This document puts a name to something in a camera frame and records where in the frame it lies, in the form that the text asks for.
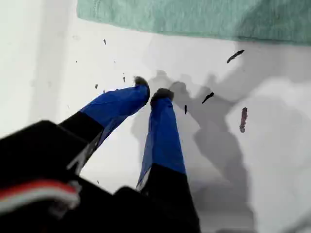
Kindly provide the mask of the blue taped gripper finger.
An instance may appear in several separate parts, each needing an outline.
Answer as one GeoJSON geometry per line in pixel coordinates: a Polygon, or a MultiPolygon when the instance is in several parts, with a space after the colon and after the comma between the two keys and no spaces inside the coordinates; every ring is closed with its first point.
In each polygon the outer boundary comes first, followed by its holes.
{"type": "Polygon", "coordinates": [[[87,142],[84,155],[69,163],[67,169],[79,174],[93,153],[127,117],[135,114],[149,100],[147,81],[136,76],[133,87],[108,91],[92,100],[59,126],[87,142]]]}
{"type": "Polygon", "coordinates": [[[173,109],[174,93],[160,88],[151,98],[149,128],[137,184],[163,219],[167,230],[199,233],[173,109]]]}

